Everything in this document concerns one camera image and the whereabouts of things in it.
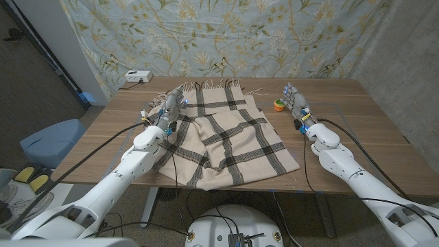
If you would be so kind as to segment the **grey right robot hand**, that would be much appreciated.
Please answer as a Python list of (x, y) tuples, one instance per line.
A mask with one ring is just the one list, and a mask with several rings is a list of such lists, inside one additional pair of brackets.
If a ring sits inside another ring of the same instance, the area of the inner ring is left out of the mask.
[(306, 133), (312, 125), (318, 123), (305, 97), (290, 82), (283, 89), (281, 102), (290, 110), (294, 118), (294, 127), (301, 133)]

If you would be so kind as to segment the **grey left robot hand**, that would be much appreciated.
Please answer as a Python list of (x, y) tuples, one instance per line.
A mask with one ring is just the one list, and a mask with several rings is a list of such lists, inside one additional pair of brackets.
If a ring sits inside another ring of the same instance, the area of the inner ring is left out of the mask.
[(183, 86), (175, 88), (167, 95), (162, 104), (155, 126), (163, 131), (168, 130), (170, 125), (177, 120), (180, 110), (186, 107), (188, 101), (184, 98)]

